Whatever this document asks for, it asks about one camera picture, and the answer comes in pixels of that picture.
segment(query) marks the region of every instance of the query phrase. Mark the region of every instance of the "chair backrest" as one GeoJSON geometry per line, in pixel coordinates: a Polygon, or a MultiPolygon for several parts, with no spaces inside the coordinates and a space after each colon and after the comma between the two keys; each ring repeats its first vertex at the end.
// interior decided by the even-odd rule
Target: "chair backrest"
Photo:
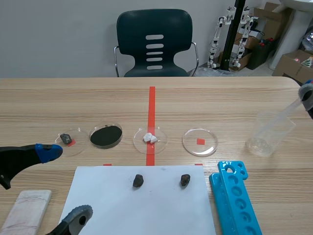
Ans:
{"type": "Polygon", "coordinates": [[[174,55],[191,46],[192,20],[184,10],[128,11],[118,17],[116,27],[120,52],[135,58],[133,69],[177,67],[174,55]],[[159,61],[147,61],[153,60],[150,58],[159,58],[159,61]]]}

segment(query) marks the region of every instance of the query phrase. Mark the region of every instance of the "gray wall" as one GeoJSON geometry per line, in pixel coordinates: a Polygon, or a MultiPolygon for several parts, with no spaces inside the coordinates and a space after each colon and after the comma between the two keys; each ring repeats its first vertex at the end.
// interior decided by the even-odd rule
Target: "gray wall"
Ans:
{"type": "MultiPolygon", "coordinates": [[[[114,77],[116,20],[129,10],[179,8],[192,17],[200,64],[207,61],[217,17],[235,0],[0,0],[0,77],[114,77]]],[[[259,0],[246,5],[258,6],[259,0]]],[[[221,34],[224,46],[228,27],[221,34]]],[[[119,55],[120,74],[134,65],[119,55]]],[[[175,56],[194,68],[193,48],[175,56]]]]}

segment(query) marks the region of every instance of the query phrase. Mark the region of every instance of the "blue test tube rack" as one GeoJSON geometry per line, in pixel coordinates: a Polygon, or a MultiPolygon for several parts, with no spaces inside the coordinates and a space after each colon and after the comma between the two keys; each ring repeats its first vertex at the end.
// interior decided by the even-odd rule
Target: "blue test tube rack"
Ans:
{"type": "Polygon", "coordinates": [[[244,184],[248,178],[245,164],[225,161],[218,168],[219,173],[209,179],[223,235],[262,235],[244,184]]]}

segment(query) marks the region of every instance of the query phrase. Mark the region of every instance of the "white paper sheet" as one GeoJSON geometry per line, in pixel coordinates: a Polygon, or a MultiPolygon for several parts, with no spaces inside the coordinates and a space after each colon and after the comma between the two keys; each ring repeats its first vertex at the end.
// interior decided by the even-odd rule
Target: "white paper sheet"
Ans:
{"type": "Polygon", "coordinates": [[[93,209],[80,235],[216,234],[202,166],[78,167],[61,219],[80,205],[93,209]],[[185,188],[182,174],[191,178],[185,188]]]}

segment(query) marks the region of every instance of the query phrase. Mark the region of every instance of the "black pole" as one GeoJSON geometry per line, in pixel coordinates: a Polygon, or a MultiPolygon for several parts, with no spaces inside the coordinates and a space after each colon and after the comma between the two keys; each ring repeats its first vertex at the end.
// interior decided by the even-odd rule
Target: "black pole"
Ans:
{"type": "Polygon", "coordinates": [[[233,49],[233,45],[236,39],[236,34],[237,34],[238,27],[240,24],[241,16],[243,14],[245,3],[246,3],[246,0],[236,0],[235,2],[236,12],[235,12],[234,19],[232,20],[229,26],[227,39],[225,42],[225,47],[224,47],[224,52],[223,52],[223,57],[221,61],[221,66],[220,66],[221,70],[227,70],[227,71],[229,70],[230,55],[231,55],[231,51],[233,49]]]}

